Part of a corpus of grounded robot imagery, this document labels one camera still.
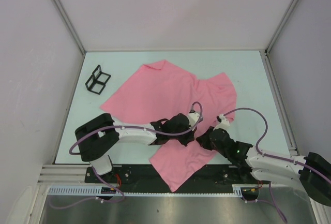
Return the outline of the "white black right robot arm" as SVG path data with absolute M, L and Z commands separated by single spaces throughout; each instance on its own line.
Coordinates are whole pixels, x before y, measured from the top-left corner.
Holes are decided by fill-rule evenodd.
M 304 191 L 316 202 L 330 206 L 330 163 L 317 153 L 290 156 L 259 151 L 255 145 L 234 141 L 224 129 L 210 127 L 196 141 L 202 148 L 217 151 L 238 168 L 239 179 L 254 179 Z

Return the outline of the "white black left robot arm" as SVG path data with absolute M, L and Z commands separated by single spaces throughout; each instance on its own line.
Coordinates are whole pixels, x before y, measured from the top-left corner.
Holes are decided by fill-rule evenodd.
M 116 144 L 138 143 L 148 146 L 164 145 L 170 140 L 177 140 L 186 146 L 194 140 L 194 133 L 203 117 L 198 112 L 177 114 L 171 119 L 160 119 L 144 125 L 127 124 L 102 114 L 78 127 L 74 134 L 76 143 L 69 149 L 69 154 L 81 156 L 96 171 L 102 182 L 109 182 L 114 177 L 110 150 Z

